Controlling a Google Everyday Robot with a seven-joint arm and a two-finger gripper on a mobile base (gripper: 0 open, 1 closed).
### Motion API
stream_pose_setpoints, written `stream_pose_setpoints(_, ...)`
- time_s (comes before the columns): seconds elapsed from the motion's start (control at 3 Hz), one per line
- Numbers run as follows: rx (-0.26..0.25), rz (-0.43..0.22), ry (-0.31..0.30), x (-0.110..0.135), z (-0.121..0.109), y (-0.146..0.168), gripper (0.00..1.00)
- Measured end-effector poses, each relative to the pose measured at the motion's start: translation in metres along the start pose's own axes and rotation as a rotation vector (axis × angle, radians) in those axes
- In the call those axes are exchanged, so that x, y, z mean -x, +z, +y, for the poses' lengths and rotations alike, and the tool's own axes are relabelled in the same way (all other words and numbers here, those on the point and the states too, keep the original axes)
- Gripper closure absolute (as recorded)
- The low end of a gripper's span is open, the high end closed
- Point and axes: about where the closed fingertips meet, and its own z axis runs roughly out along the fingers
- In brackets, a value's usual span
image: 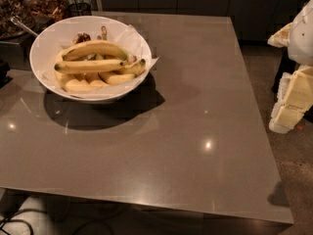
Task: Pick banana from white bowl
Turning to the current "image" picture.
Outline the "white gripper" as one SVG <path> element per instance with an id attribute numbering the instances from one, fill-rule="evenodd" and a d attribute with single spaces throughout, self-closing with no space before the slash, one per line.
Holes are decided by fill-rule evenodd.
<path id="1" fill-rule="evenodd" d="M 272 34 L 267 43 L 277 48 L 289 46 L 290 59 L 301 64 L 293 74 L 283 73 L 271 113 L 269 129 L 285 134 L 313 106 L 313 0 L 305 4 L 292 23 Z"/>

